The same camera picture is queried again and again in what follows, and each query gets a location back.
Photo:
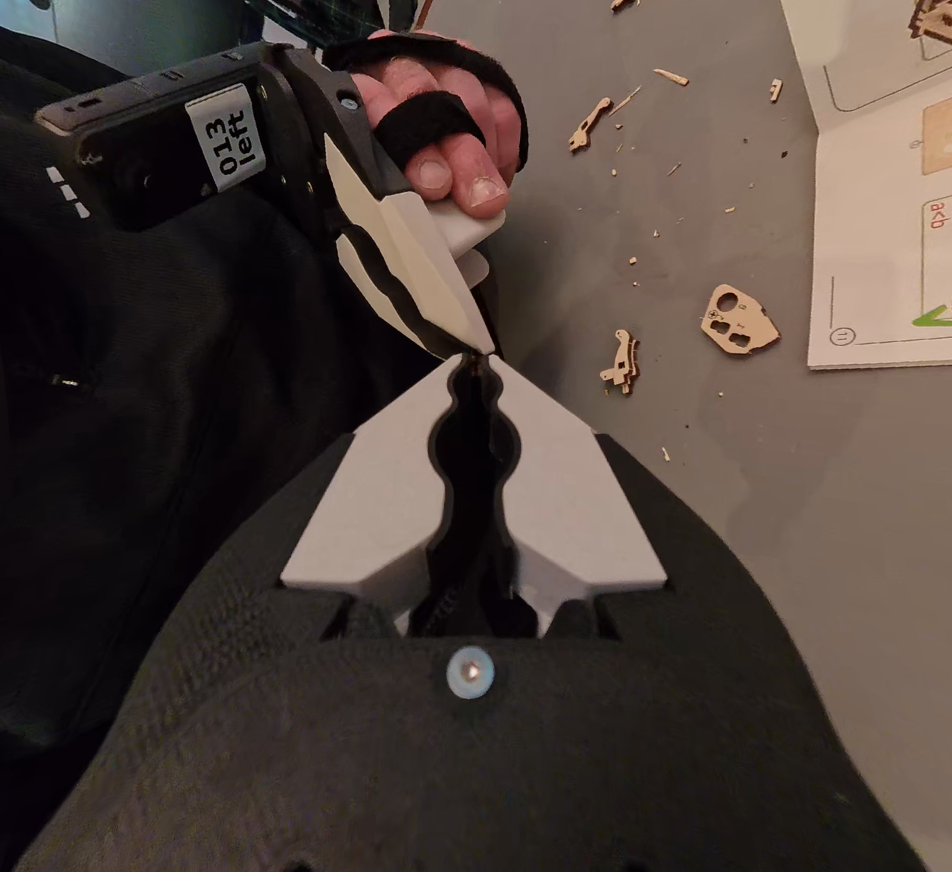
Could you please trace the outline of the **small wooden lever part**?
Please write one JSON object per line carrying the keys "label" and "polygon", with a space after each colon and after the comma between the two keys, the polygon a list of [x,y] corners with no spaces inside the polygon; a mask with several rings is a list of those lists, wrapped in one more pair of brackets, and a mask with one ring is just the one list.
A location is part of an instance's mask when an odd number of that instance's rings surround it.
{"label": "small wooden lever part", "polygon": [[600,372],[601,381],[608,388],[620,388],[623,395],[630,396],[639,376],[638,352],[640,341],[625,329],[615,332],[618,346],[611,367]]}

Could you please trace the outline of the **person's black jacket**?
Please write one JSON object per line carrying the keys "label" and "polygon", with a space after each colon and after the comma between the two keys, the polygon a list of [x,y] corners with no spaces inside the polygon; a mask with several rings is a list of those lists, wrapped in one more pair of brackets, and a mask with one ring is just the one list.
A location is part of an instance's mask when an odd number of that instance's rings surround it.
{"label": "person's black jacket", "polygon": [[119,78],[2,30],[4,763],[111,722],[236,527],[436,366],[247,188],[82,220],[33,114]]}

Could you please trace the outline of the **key-shaped wooden part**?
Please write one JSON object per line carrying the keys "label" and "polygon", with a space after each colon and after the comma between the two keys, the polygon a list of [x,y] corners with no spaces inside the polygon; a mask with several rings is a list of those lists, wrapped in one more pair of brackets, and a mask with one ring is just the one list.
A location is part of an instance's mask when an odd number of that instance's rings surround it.
{"label": "key-shaped wooden part", "polygon": [[601,117],[611,112],[613,106],[613,100],[608,96],[599,100],[598,104],[578,125],[569,138],[568,150],[570,153],[575,154],[587,150],[590,147],[593,128],[597,127]]}

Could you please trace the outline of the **scattered wood splinters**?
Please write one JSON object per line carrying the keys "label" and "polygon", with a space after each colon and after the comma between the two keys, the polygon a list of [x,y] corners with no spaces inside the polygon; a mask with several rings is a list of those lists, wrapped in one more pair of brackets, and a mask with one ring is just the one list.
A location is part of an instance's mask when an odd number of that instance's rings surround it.
{"label": "scattered wood splinters", "polygon": [[[628,397],[604,383],[601,389],[631,409],[651,457],[670,464],[678,441],[699,426],[690,414],[709,403],[719,408],[728,385],[744,397],[752,394],[747,368],[766,366],[789,340],[765,285],[775,270],[777,240],[772,225],[755,213],[764,174],[744,137],[731,134],[726,147],[713,149],[706,141],[650,146],[644,138],[628,156],[630,164],[616,173],[634,205],[617,253],[620,272],[604,299],[619,309],[613,331],[625,329],[640,341],[640,372]],[[759,301],[779,341],[742,357],[711,342],[701,318],[721,284]]]}

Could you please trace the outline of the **white instruction booklet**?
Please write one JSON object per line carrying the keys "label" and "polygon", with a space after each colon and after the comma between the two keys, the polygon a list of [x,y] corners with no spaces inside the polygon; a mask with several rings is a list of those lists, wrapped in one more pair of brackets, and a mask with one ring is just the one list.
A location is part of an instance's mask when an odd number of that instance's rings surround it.
{"label": "white instruction booklet", "polygon": [[780,0],[818,128],[813,370],[951,363],[951,0]]}

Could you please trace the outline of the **oval wooden plate with holes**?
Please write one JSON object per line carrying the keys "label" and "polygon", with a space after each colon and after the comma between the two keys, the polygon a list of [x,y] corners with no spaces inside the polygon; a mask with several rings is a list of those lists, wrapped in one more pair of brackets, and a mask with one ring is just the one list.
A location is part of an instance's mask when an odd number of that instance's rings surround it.
{"label": "oval wooden plate with holes", "polygon": [[722,352],[736,357],[752,355],[780,339],[779,330],[761,303],[727,284],[711,293],[701,330]]}

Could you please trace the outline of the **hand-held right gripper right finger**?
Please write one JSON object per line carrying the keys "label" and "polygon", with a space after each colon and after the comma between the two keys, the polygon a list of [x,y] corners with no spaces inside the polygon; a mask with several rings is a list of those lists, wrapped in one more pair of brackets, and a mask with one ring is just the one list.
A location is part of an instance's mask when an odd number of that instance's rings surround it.
{"label": "hand-held right gripper right finger", "polygon": [[515,587],[543,636],[562,604],[657,590],[667,575],[595,432],[500,357],[497,408],[518,459],[502,490],[517,550]]}

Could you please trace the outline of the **person's left hand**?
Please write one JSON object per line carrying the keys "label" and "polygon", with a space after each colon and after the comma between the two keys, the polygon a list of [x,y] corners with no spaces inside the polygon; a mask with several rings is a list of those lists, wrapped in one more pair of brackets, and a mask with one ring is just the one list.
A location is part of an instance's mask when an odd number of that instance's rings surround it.
{"label": "person's left hand", "polygon": [[525,164],[525,110],[497,64],[465,42],[380,30],[353,50],[351,79],[370,128],[426,201],[490,219]]}

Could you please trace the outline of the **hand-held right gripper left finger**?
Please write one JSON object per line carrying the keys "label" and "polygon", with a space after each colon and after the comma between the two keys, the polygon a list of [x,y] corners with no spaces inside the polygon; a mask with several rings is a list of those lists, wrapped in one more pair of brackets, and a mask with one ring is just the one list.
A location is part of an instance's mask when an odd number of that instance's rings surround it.
{"label": "hand-held right gripper left finger", "polygon": [[461,363],[451,357],[355,430],[281,574],[285,587],[369,601],[407,630],[429,590],[425,550],[446,501],[430,437]]}

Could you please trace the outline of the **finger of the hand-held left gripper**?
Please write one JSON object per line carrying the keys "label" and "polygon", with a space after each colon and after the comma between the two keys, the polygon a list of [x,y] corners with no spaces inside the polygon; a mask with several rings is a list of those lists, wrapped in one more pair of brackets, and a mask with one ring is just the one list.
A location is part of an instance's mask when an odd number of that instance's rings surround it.
{"label": "finger of the hand-held left gripper", "polygon": [[390,244],[379,203],[343,152],[325,137],[327,169],[338,203],[349,220],[337,239],[338,258],[347,275],[390,326],[442,359],[473,349],[422,318],[398,276],[400,265]]}
{"label": "finger of the hand-held left gripper", "polygon": [[422,198],[413,191],[386,196],[380,203],[398,276],[411,293],[428,323],[482,354],[494,352],[494,343],[482,313],[459,270],[441,227],[459,221],[482,227],[482,236],[494,232],[495,220],[473,219],[457,209],[434,219]]}

